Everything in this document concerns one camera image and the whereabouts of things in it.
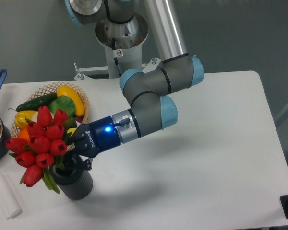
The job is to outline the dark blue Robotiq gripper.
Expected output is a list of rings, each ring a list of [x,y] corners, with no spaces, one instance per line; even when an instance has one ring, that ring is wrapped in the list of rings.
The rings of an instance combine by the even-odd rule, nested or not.
[[[111,116],[99,119],[89,124],[81,124],[72,135],[74,145],[72,155],[66,162],[69,169],[92,169],[89,158],[96,157],[99,153],[115,148],[121,144],[120,137]],[[79,155],[89,157],[83,160]]]

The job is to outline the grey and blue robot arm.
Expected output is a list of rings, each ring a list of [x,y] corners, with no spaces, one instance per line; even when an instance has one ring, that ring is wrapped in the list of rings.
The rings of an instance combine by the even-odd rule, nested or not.
[[[71,138],[65,165],[91,169],[92,158],[122,143],[165,129],[178,120],[170,95],[200,83],[204,68],[190,57],[170,0],[146,0],[149,19],[132,0],[68,0],[76,24],[96,23],[104,46],[108,73],[119,78],[130,108],[90,124],[80,125]]]

